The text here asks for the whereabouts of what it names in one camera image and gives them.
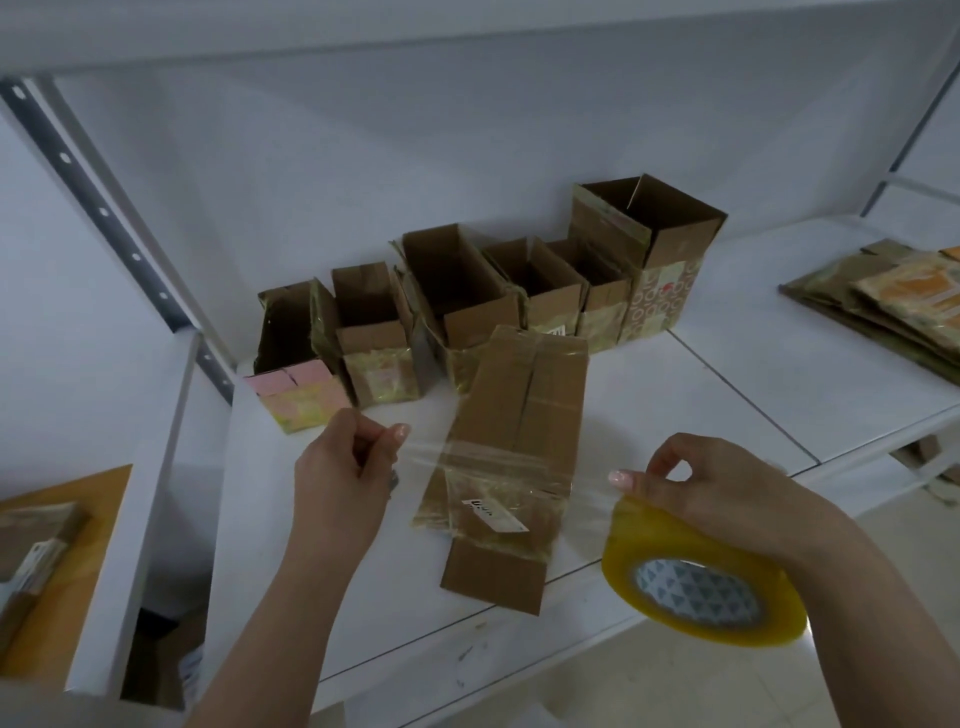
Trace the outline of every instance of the yellow tape roll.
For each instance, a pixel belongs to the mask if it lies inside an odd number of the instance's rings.
[[[628,604],[694,637],[760,647],[806,629],[804,604],[777,564],[635,498],[613,509],[602,568]]]

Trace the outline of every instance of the floor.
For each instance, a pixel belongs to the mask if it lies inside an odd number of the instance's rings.
[[[931,486],[859,519],[907,575],[960,651],[960,488]],[[499,692],[442,728],[837,728],[812,641],[747,650],[645,621],[613,640]],[[312,726],[343,725],[340,706]]]

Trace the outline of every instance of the hand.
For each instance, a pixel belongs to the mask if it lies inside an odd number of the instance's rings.
[[[667,480],[686,461],[685,482]],[[678,433],[650,458],[646,473],[614,471],[620,490],[673,514],[708,536],[774,559],[800,563],[852,522],[840,509],[744,448]]]
[[[396,453],[409,434],[409,425],[384,427],[355,409],[330,419],[297,460],[287,559],[319,559],[353,574],[383,521]]]

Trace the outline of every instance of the person's left hand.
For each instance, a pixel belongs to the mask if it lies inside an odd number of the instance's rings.
[[[355,409],[330,419],[297,460],[286,558],[353,574],[383,521],[396,452],[409,434],[409,425],[384,427]]]

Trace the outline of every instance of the fingernail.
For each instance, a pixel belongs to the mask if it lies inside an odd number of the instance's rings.
[[[394,427],[394,437],[396,437],[396,442],[398,445],[403,445],[406,439],[410,437],[410,426],[396,425]]]
[[[630,493],[634,487],[634,477],[627,471],[611,471],[607,479],[614,488],[624,493]]]

